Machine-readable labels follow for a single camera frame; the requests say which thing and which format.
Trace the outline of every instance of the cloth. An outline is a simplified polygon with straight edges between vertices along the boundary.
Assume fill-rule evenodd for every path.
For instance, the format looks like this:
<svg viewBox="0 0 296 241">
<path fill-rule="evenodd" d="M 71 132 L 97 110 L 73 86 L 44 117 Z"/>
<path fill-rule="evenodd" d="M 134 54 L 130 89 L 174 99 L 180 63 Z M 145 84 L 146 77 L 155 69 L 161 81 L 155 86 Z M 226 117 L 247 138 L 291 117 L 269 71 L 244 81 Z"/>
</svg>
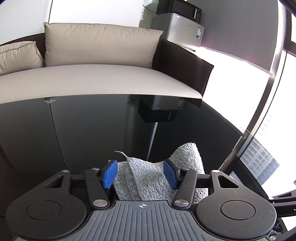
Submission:
<svg viewBox="0 0 296 241">
<path fill-rule="evenodd" d="M 151 163 L 138 158 L 126 157 L 118 163 L 118 173 L 113 182 L 120 200 L 153 201 L 167 200 L 172 203 L 177 190 L 173 190 L 163 174 L 163 161 Z M 180 146 L 170 157 L 179 168 L 191 168 L 204 174 L 202 160 L 194 143 Z M 197 188 L 193 203 L 207 196 L 207 188 Z"/>
</svg>

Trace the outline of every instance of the silver bolt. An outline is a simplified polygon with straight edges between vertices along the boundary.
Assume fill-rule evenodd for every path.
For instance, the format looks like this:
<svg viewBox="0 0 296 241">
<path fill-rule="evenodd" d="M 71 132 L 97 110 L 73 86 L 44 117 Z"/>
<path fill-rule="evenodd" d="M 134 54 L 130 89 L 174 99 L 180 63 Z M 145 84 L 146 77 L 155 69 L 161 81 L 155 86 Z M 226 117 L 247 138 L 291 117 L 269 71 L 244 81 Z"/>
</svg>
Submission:
<svg viewBox="0 0 296 241">
<path fill-rule="evenodd" d="M 189 202 L 185 199 L 178 199 L 175 201 L 175 205 L 178 207 L 186 207 L 189 205 Z"/>
<path fill-rule="evenodd" d="M 95 200 L 95 201 L 93 202 L 93 204 L 94 204 L 96 207 L 105 207 L 105 206 L 108 204 L 108 202 L 107 202 L 106 200 L 104 200 L 104 199 L 98 199 L 98 200 Z"/>
</svg>

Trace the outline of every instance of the pillow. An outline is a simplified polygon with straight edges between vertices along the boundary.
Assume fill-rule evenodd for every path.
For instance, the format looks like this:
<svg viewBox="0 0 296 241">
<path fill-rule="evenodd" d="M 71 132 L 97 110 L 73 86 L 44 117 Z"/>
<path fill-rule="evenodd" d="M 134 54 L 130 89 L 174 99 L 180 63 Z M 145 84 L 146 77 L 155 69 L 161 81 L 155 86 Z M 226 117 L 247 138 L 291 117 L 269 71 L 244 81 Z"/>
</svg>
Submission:
<svg viewBox="0 0 296 241">
<path fill-rule="evenodd" d="M 116 64 L 152 68 L 163 31 L 110 24 L 44 23 L 45 65 Z"/>
<path fill-rule="evenodd" d="M 42 67 L 44 59 L 35 42 L 23 41 L 0 46 L 0 76 Z"/>
</svg>

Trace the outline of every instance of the silver refrigerator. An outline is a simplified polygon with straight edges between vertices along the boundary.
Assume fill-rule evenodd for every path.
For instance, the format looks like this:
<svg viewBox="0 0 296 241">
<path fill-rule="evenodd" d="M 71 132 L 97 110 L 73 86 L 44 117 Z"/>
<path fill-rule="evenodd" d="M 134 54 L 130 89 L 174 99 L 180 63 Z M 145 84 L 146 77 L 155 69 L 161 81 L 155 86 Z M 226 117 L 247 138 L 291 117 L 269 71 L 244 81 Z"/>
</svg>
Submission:
<svg viewBox="0 0 296 241">
<path fill-rule="evenodd" d="M 195 51 L 201 46 L 205 28 L 176 13 L 165 13 L 152 18 L 151 29 L 163 30 L 161 38 Z"/>
</svg>

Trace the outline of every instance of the beige cushion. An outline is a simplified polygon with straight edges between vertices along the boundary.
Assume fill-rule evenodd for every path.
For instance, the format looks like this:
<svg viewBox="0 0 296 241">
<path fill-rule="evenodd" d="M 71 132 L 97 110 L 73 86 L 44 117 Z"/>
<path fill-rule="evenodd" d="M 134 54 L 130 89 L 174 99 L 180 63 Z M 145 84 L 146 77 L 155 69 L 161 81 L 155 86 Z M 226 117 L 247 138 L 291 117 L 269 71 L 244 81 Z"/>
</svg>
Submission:
<svg viewBox="0 0 296 241">
<path fill-rule="evenodd" d="M 0 104 L 50 96 L 95 94 L 202 98 L 196 90 L 164 73 L 134 66 L 63 65 L 0 76 Z"/>
<path fill-rule="evenodd" d="M 32 41 L 0 46 L 0 75 L 44 67 L 44 60 Z"/>
<path fill-rule="evenodd" d="M 152 67 L 163 31 L 110 24 L 44 23 L 45 65 L 117 64 Z"/>
</svg>

